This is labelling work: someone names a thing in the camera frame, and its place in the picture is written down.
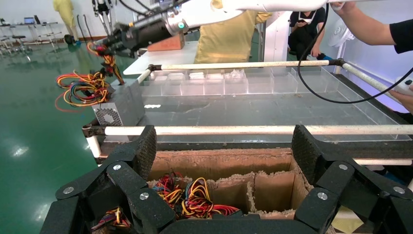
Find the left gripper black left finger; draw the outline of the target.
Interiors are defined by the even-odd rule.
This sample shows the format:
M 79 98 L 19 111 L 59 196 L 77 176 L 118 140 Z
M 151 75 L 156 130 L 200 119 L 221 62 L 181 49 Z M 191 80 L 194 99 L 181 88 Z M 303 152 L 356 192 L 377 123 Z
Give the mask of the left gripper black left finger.
M 91 233 L 106 211 L 119 207 L 131 232 L 159 234 L 176 221 L 172 208 L 147 183 L 156 157 L 153 125 L 138 140 L 116 147 L 103 164 L 56 192 L 55 233 Z

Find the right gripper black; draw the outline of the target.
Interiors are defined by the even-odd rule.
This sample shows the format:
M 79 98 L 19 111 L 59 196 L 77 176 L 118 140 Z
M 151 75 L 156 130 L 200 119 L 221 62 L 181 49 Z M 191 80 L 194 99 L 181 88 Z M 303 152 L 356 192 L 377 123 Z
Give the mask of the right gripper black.
M 118 23 L 115 36 L 109 35 L 93 42 L 93 49 L 106 49 L 106 55 L 135 58 L 135 52 L 150 44 L 173 37 L 163 19 L 157 19 L 141 26 Z

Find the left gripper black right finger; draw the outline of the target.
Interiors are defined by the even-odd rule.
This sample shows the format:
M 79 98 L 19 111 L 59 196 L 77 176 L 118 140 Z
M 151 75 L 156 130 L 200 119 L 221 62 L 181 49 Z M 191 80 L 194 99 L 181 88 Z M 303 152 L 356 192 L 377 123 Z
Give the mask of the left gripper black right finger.
M 294 219 L 315 232 L 330 227 L 340 206 L 374 225 L 374 232 L 413 230 L 413 193 L 406 186 L 357 164 L 347 150 L 315 139 L 302 125 L 293 131 L 292 152 L 313 189 Z

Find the operator left hand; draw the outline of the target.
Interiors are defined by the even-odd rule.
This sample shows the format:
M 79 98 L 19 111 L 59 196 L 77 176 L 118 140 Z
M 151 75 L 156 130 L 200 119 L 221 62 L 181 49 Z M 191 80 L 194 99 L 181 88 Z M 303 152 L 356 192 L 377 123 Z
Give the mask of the operator left hand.
M 390 95 L 396 98 L 406 110 L 413 114 L 413 97 L 409 95 L 404 95 L 394 90 L 389 91 Z

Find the operator right hand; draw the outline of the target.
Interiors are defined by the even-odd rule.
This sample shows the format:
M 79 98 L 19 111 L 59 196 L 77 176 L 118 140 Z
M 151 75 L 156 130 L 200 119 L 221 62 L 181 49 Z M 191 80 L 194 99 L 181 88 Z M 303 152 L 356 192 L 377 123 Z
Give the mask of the operator right hand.
M 351 14 L 357 9 L 355 1 L 331 2 L 330 6 L 339 16 Z

